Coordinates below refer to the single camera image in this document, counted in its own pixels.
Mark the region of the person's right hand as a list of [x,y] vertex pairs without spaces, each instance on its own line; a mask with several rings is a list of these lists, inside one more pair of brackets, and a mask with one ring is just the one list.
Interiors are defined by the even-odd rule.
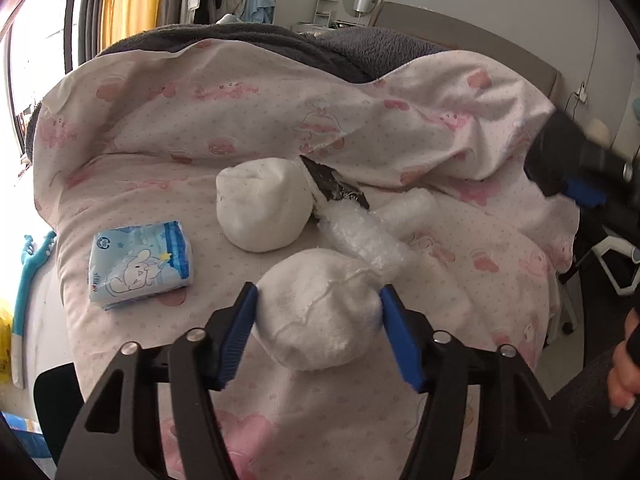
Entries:
[[625,321],[625,340],[613,352],[612,368],[606,380],[613,415],[631,410],[640,392],[640,370],[626,349],[626,343],[638,325],[638,314],[631,310]]

